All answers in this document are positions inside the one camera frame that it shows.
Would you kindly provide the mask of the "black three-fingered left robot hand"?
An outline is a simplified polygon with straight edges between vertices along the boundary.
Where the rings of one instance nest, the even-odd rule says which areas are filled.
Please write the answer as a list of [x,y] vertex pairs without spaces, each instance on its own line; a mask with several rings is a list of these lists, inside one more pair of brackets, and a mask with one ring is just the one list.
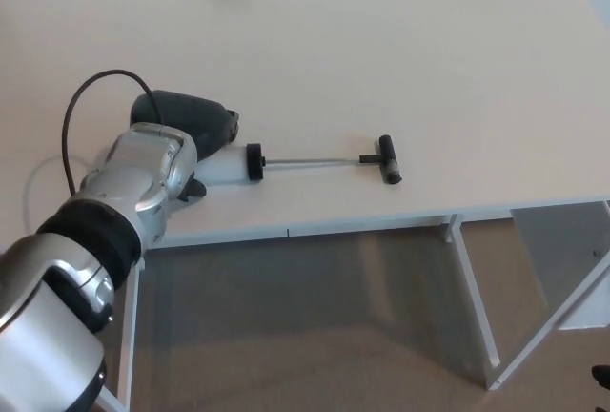
[[[220,103],[161,90],[152,91],[164,124],[191,136],[197,150],[197,163],[214,155],[235,141],[238,135],[239,113],[227,110]],[[132,104],[130,125],[156,123],[157,114],[146,94],[139,95]],[[190,177],[182,194],[177,198],[188,202],[190,197],[201,198],[207,193],[203,183]]]

